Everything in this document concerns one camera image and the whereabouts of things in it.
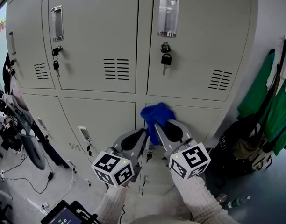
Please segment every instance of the blue cloth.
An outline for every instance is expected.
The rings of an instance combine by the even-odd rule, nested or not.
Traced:
[[[142,109],[140,114],[147,123],[152,144],[159,145],[154,124],[157,122],[165,127],[167,120],[175,119],[174,113],[164,103],[159,103]]]

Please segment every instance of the knitted sleeve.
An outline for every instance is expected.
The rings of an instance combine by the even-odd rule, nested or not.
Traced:
[[[95,211],[102,224],[117,224],[121,215],[128,188],[109,187],[100,205]]]
[[[219,202],[207,190],[201,177],[183,180],[173,171],[171,171],[171,175],[195,222],[201,224],[238,224],[227,214],[227,211],[222,209]]]

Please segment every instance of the green cloth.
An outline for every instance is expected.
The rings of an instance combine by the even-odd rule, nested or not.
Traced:
[[[267,94],[266,81],[270,75],[272,64],[274,60],[274,53],[271,53],[266,58],[259,74],[257,75],[255,81],[253,82],[251,88],[248,91],[248,94],[238,107],[239,117],[242,119],[251,114],[255,114],[265,96]],[[272,142],[284,129],[279,138],[276,141],[273,151],[276,155],[284,148],[286,145],[286,92],[285,92],[285,83],[279,90],[276,97],[272,97],[271,108],[265,125],[265,135],[269,142]],[[265,115],[267,113],[268,107],[262,116],[259,123],[262,123]]]

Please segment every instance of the vent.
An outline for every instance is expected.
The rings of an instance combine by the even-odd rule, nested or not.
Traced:
[[[69,146],[74,150],[82,151],[81,148],[79,147],[79,145],[77,145],[77,144],[69,143]]]
[[[49,78],[45,64],[36,64],[34,65],[34,68],[38,80]]]
[[[128,59],[104,59],[106,80],[129,80]]]
[[[225,91],[230,84],[231,78],[232,73],[230,72],[214,70],[208,87],[210,89]]]

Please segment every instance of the plastic bottle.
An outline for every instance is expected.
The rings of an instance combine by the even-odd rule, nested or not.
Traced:
[[[233,201],[230,201],[228,204],[227,204],[227,207],[228,208],[233,208],[233,207],[237,207],[239,205],[242,205],[244,204],[246,201],[248,201],[249,199],[251,198],[251,196],[243,196],[241,198],[238,198],[238,199],[235,199]]]

